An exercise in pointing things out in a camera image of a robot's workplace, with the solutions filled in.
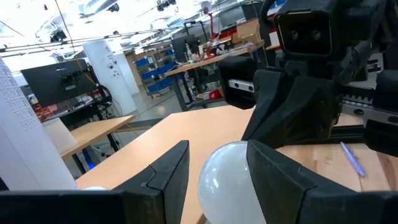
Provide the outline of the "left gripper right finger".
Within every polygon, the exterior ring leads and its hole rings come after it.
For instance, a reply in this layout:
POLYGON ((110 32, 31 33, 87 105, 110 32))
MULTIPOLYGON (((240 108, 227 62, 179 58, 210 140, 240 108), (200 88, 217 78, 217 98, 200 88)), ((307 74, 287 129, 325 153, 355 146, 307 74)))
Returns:
POLYGON ((267 224, 398 224, 398 191, 356 192, 255 140, 246 160, 267 224))

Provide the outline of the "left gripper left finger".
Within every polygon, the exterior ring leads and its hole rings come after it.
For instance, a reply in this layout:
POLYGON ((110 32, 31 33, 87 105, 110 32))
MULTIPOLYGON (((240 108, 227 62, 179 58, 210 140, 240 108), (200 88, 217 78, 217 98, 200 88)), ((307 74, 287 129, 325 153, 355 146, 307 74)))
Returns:
POLYGON ((0 224, 180 224, 189 141, 170 148, 112 190, 0 192, 0 224))

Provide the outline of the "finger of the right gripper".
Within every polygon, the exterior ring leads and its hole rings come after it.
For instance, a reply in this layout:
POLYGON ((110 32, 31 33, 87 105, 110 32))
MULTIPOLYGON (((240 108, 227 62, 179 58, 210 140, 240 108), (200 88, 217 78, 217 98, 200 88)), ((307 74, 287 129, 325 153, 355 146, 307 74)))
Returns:
POLYGON ((368 119, 364 139, 368 148, 398 157, 398 70, 383 70, 376 78, 373 107, 390 113, 396 118, 391 123, 368 119))
POLYGON ((280 148, 330 137, 342 101, 334 81, 267 69, 254 73, 253 84, 256 105, 242 140, 280 148))

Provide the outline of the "white lightbulb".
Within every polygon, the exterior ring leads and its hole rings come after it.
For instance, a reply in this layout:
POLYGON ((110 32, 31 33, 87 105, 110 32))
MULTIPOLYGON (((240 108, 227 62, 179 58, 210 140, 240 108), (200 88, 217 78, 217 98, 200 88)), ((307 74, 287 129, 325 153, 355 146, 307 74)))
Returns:
POLYGON ((246 141, 216 149, 198 180, 198 200, 206 224, 266 224, 252 184, 246 141))

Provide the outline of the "wooden workbench black legs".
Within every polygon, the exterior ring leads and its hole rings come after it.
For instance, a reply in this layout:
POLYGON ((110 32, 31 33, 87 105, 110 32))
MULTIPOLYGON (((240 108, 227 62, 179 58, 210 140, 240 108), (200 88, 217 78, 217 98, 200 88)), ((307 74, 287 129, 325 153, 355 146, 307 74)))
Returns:
POLYGON ((222 55, 219 55, 219 56, 215 56, 215 57, 213 57, 211 59, 208 59, 208 60, 202 60, 201 62, 196 62, 196 63, 192 63, 192 64, 186 64, 186 65, 184 65, 184 66, 182 66, 180 68, 177 68, 177 69, 172 70, 170 72, 166 72, 165 73, 165 77, 166 78, 170 78, 171 81, 172 81, 172 86, 173 86, 174 91, 175 91, 175 96, 178 99, 178 103, 180 105, 181 110, 182 111, 189 111, 195 106, 203 106, 204 108, 206 108, 207 104, 209 104, 209 103, 216 103, 216 102, 221 101, 221 99, 218 99, 218 100, 193 100, 192 96, 191 96, 191 94, 189 92, 189 88, 188 88, 187 82, 185 80, 183 80, 183 85, 184 85, 186 94, 187 94, 188 99, 189 99, 189 102, 187 103, 185 101, 185 98, 183 97, 180 85, 178 83, 178 76, 182 72, 186 72, 186 71, 189 71, 189 70, 195 70, 196 68, 199 68, 199 67, 202 67, 202 66, 205 66, 205 65, 211 65, 213 63, 219 62, 220 60, 222 60, 222 59, 224 59, 226 57, 237 56, 237 55, 242 55, 242 54, 250 54, 251 57, 253 57, 252 53, 254 51, 256 51, 257 49, 263 47, 263 45, 264 45, 264 41, 263 40, 261 40, 258 43, 255 43, 255 44, 250 42, 248 44, 245 44, 244 46, 242 46, 238 50, 233 50, 233 51, 230 51, 228 53, 225 53, 225 54, 222 54, 222 55))

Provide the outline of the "purple pen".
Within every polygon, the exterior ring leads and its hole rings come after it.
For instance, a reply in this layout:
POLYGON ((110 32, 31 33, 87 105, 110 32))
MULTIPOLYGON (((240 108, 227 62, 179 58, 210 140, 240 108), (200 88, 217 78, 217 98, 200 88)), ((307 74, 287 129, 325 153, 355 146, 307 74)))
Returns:
POLYGON ((365 177, 365 171, 362 168, 362 166, 360 165, 360 163, 358 162, 357 158, 354 156, 353 152, 349 149, 348 145, 340 142, 341 148, 343 150, 343 152, 346 155, 346 158, 349 160, 349 162, 351 163, 351 165, 353 166, 354 170, 361 176, 361 177, 365 177))

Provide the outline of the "brown cardboard box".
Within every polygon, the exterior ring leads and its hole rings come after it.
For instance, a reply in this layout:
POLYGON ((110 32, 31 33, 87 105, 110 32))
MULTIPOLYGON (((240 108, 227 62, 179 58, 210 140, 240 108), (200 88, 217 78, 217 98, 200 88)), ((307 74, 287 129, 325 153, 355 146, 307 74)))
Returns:
POLYGON ((260 24, 257 18, 242 22, 237 25, 237 36, 240 40, 252 42, 254 44, 261 42, 260 24))

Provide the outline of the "red desk stand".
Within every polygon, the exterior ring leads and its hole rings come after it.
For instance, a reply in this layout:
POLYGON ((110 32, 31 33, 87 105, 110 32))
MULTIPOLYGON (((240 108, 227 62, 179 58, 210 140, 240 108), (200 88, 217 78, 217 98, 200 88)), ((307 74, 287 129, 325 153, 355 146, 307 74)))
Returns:
POLYGON ((205 53, 202 57, 202 60, 209 60, 216 56, 216 37, 217 35, 214 32, 214 19, 212 13, 212 3, 209 0, 202 0, 201 1, 201 9, 205 15, 210 17, 210 40, 207 42, 207 47, 205 53))

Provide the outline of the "small black monitor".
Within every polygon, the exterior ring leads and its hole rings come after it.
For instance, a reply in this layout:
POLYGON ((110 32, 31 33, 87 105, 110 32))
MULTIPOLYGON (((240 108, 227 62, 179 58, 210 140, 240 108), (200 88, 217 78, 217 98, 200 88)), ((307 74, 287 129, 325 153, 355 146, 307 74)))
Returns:
POLYGON ((199 39, 193 34, 173 39, 172 46, 177 61, 186 62, 188 50, 190 50, 192 54, 199 53, 199 44, 199 39))

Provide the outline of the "shelf with blue bins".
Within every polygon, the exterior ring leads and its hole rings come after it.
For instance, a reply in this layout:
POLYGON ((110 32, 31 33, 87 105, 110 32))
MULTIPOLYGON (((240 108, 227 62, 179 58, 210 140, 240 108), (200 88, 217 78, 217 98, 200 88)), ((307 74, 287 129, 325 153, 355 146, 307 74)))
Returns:
POLYGON ((139 72, 146 93, 151 98, 171 89, 171 81, 165 74, 176 66, 174 49, 171 45, 148 49, 136 55, 134 64, 139 72))

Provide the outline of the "wooden side desk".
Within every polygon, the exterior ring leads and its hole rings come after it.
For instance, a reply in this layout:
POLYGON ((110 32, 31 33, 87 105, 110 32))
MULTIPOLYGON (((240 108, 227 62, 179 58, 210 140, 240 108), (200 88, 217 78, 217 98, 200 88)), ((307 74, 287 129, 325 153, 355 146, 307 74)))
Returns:
POLYGON ((62 152, 62 159, 72 157, 80 172, 82 174, 85 174, 86 170, 79 160, 77 153, 83 151, 88 146, 92 145, 93 143, 105 136, 108 137, 108 140, 111 143, 114 151, 117 152, 118 150, 120 150, 120 147, 111 134, 123 125, 128 124, 128 122, 130 122, 133 117, 133 115, 130 115, 90 122, 73 130, 71 134, 77 141, 77 145, 73 146, 71 149, 68 149, 66 152, 62 152))

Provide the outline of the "black monitor cart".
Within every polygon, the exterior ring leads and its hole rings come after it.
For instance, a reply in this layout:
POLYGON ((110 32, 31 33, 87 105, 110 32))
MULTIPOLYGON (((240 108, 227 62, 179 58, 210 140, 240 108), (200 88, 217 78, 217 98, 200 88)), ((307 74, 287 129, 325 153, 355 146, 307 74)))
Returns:
POLYGON ((34 105, 36 115, 41 123, 59 119, 69 130, 76 129, 92 121, 101 121, 112 118, 108 109, 113 105, 110 91, 103 85, 97 84, 96 88, 88 94, 58 103, 55 111, 50 107, 34 105))

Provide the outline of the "white round pillar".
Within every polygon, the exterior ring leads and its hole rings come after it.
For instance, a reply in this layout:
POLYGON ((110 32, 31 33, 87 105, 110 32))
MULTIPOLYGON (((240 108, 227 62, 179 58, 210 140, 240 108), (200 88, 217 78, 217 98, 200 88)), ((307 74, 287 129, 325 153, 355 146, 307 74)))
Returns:
POLYGON ((83 44, 90 64, 99 83, 105 86, 115 102, 115 109, 124 116, 136 110, 136 105, 127 87, 120 62, 105 40, 95 40, 83 44))

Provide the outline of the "large black monitor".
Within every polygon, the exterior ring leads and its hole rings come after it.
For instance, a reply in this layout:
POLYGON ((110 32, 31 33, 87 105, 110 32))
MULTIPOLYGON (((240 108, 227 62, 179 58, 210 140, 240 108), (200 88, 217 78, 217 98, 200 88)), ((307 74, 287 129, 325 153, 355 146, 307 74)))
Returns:
POLYGON ((28 68, 21 73, 43 107, 70 100, 95 89, 95 82, 83 59, 28 68))

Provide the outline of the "black aluminium rig frame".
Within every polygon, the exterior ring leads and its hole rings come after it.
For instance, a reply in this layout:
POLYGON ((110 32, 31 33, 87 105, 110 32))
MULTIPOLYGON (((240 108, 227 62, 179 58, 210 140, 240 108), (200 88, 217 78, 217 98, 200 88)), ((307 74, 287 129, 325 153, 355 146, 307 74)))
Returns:
POLYGON ((363 143, 365 128, 362 124, 334 126, 331 129, 328 143, 338 144, 343 143, 363 143))

